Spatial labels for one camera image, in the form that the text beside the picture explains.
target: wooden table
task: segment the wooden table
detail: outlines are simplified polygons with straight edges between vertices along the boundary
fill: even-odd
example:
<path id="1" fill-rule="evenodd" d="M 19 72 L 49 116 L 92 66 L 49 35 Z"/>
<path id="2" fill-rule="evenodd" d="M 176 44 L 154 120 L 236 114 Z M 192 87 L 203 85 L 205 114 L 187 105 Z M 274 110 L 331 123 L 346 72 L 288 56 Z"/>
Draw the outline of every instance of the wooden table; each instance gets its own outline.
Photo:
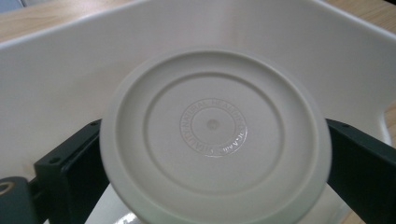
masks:
<path id="1" fill-rule="evenodd" d="M 0 42 L 77 20 L 133 0 L 54 0 L 0 14 Z M 396 6 L 382 0 L 326 0 L 330 4 L 396 34 Z M 387 126 L 396 147 L 396 101 L 386 111 Z M 363 223 L 349 213 L 344 224 Z"/>

